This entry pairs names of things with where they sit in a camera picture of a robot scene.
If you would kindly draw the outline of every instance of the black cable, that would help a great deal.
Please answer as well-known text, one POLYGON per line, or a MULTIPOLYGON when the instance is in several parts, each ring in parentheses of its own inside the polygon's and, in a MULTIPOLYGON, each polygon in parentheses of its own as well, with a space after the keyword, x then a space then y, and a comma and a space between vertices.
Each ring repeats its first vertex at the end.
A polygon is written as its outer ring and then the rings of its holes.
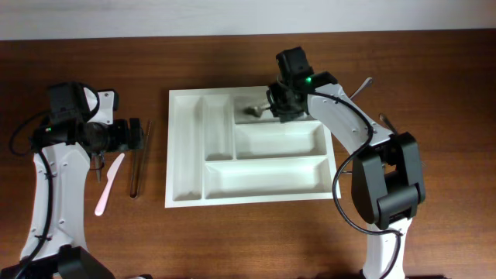
POLYGON ((43 247, 43 244, 45 244, 45 241, 47 241, 48 237, 48 231, 50 230, 50 223, 52 222, 52 210, 53 210, 53 176, 52 176, 52 170, 50 169, 50 165, 48 164, 48 160, 45 157, 45 154, 43 154, 42 150, 37 147, 35 147, 35 152, 40 155, 41 160, 43 161, 43 165, 45 166, 46 169, 46 179, 48 180, 48 205, 46 207, 46 219, 45 219, 45 226, 43 227, 43 232, 41 236, 38 236, 38 244, 34 248, 34 250, 31 252, 31 254, 23 259, 21 262, 23 262, 21 269, 15 276, 15 279, 20 279, 22 278, 22 275, 24 272, 26 272, 26 269, 28 268, 29 264, 33 261, 33 259, 36 257, 38 252, 41 250, 43 247))
POLYGON ((14 150, 14 140, 16 139, 16 136, 19 132, 21 132, 22 128, 24 128, 26 125, 28 125, 30 122, 32 122, 34 119, 42 116, 42 115, 46 115, 50 113, 49 110, 47 111, 43 111, 43 112, 38 112, 36 113, 35 115, 29 117, 26 121, 24 121, 21 125, 19 125, 19 127, 17 127, 17 129, 15 129, 15 131, 12 133, 12 135, 10 136, 10 139, 9 139, 9 149, 10 149, 10 152, 16 156, 25 156, 29 153, 29 150, 26 151, 25 153, 19 153, 17 151, 14 150))
POLYGON ((372 127, 372 125, 369 123, 368 119, 365 117, 365 115, 363 115, 363 113, 361 111, 359 111, 357 108, 352 106, 349 102, 346 102, 339 97, 334 97, 334 96, 319 93, 319 92, 305 92, 305 91, 290 88, 289 86, 287 86, 286 84, 283 84, 279 80, 279 76, 276 76, 276 81, 282 88, 284 88, 286 90, 298 91, 302 94, 309 94, 309 95, 315 95, 315 96, 319 96, 319 97, 323 97, 323 98, 328 98, 328 99, 333 100, 336 104, 340 103, 342 105, 345 105, 348 109, 351 109, 358 117, 360 117, 362 119, 362 121, 365 123, 365 125, 367 126, 367 140, 357 150, 355 150, 355 152, 353 152, 348 158, 346 158, 346 160, 344 160, 344 162, 339 166, 338 171, 334 175, 334 178, 332 179, 332 199, 334 200, 334 204, 336 205, 336 208, 338 209, 338 212, 343 217, 343 219, 348 223, 348 225, 352 226, 357 231, 365 233, 367 235, 372 235, 372 236, 382 236, 382 235, 385 235, 388 233, 393 233, 396 235, 396 245, 394 248, 394 254, 393 254, 393 257, 391 259, 391 263, 389 264, 388 269, 384 272, 384 274, 379 279, 386 278, 389 275, 389 273, 393 270, 394 265, 396 264, 396 260, 398 259, 398 255, 399 255, 400 249, 401 249, 401 237, 403 236, 403 234, 401 232, 397 231, 396 229, 386 229, 386 230, 382 230, 382 231, 371 231, 369 229, 364 229, 364 228, 359 227, 357 224, 355 224, 353 221, 351 221, 351 219, 346 215, 343 208, 341 207, 341 204, 339 203, 339 199, 338 199, 338 195, 337 195, 337 184, 339 181, 339 177, 344 172, 345 167, 351 161, 353 161, 353 159, 355 157, 357 157, 362 151, 364 151, 369 146, 370 142, 372 141, 372 138, 374 137, 374 128, 372 127))

